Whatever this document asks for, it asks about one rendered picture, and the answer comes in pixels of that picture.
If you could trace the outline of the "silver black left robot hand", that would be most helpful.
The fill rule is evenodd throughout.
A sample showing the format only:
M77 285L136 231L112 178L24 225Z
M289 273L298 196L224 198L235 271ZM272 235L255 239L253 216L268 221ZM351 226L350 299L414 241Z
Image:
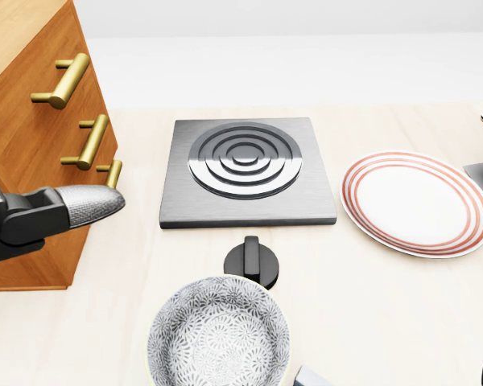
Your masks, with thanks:
M0 189L0 261L40 250L45 239L102 220L125 207L103 185L41 187L23 195Z

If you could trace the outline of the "medium wooden cabinet drawer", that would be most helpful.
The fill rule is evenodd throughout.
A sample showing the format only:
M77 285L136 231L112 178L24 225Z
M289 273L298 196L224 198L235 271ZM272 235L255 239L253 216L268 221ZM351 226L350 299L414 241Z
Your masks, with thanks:
M77 144L78 122L109 114L93 66L88 67L65 109L30 103L30 113L33 129L19 151L18 190L63 186L71 176L60 168L60 158Z

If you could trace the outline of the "wooden cabinet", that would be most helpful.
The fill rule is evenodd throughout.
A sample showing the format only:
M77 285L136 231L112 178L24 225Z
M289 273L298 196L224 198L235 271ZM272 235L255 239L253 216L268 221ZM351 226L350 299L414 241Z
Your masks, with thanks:
M63 290L125 204L73 0L0 0L0 290Z

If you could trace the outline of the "large wooden cabinet drawer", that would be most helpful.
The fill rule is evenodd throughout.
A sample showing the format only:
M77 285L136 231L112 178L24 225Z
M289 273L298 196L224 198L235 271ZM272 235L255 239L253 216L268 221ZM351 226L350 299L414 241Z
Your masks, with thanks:
M19 151L33 129L30 113L33 92L51 92L64 72L57 60L71 60L88 51L72 0L19 53L0 75L0 187L22 193L17 182Z

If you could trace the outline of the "narrow wooden cabinet drawer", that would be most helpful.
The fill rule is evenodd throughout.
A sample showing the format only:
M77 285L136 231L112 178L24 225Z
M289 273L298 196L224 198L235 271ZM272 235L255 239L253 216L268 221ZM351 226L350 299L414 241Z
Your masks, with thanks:
M78 142L70 152L67 150L64 151L62 156L78 156L90 131L91 129L81 129L78 122ZM112 161L117 148L118 144L116 137L112 130L112 124L109 122L96 157L89 170L80 170L75 165L60 164L60 168L63 171L69 172L71 176L69 181L63 182L62 184L64 186L77 184L103 184L105 181L105 174L97 172L96 166L104 165ZM50 281L46 285L47 288L50 290L61 290L68 288L68 286L72 284L76 267L81 258L85 241L89 234L89 229L90 226L85 225L69 232L47 238L45 248L48 250L49 257L52 259L52 263L56 268L56 272L50 276Z

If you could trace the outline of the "flat dark stove plate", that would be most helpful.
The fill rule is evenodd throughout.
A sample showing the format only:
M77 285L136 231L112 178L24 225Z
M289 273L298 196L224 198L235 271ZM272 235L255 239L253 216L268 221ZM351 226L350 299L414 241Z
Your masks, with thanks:
M175 123L162 228L325 225L336 218L310 119Z

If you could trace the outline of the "grey blue box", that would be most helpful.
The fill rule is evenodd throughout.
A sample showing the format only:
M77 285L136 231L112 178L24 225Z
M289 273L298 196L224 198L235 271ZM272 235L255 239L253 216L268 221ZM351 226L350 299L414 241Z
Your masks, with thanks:
M302 366L297 372L293 386L334 386L312 369Z

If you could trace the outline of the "white plate with red rings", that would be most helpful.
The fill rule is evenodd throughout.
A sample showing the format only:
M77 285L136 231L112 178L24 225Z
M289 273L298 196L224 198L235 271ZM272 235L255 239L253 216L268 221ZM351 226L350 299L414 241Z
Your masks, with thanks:
M426 154L384 150L359 158L341 177L340 198L364 233L402 253L448 259L483 245L483 190Z

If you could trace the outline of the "grey floral patterned bowl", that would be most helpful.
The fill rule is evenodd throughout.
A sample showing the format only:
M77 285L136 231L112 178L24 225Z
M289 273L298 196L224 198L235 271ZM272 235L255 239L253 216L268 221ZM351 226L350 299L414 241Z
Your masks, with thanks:
M187 284L147 333L151 386L283 386L290 363L285 314L268 290L244 277Z

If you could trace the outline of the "round black stove knob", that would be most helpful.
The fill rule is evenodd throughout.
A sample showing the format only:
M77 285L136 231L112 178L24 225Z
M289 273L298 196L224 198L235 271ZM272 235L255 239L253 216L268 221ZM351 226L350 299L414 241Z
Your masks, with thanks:
M243 244L227 254L224 273L247 278L270 290L279 277L279 261L257 236L246 236Z

